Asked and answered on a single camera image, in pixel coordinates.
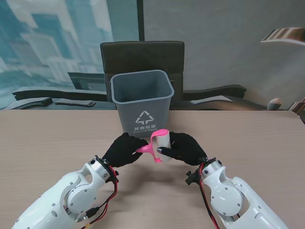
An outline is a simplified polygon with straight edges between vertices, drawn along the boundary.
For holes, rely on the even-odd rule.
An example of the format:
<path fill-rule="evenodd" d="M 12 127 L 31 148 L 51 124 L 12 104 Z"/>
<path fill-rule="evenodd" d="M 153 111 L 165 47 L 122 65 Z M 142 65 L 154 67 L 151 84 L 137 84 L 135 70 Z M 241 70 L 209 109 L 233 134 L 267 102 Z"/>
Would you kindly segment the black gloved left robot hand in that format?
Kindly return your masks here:
<path fill-rule="evenodd" d="M 102 157 L 112 167 L 122 167 L 132 164 L 140 158 L 142 153 L 137 152 L 143 146 L 148 145 L 145 139 L 139 139 L 123 133 L 111 144 L 105 155 Z"/>

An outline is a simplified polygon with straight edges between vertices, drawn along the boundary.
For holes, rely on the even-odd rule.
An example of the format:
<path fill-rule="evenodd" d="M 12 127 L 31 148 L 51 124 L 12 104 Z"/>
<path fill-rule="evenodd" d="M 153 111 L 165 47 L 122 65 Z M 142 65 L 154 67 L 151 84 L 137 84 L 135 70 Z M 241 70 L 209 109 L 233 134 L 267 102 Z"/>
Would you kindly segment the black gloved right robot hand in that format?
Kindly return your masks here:
<path fill-rule="evenodd" d="M 197 166 L 208 160 L 207 154 L 198 142 L 186 133 L 170 132 L 171 147 L 159 147 L 157 151 L 165 156 Z"/>

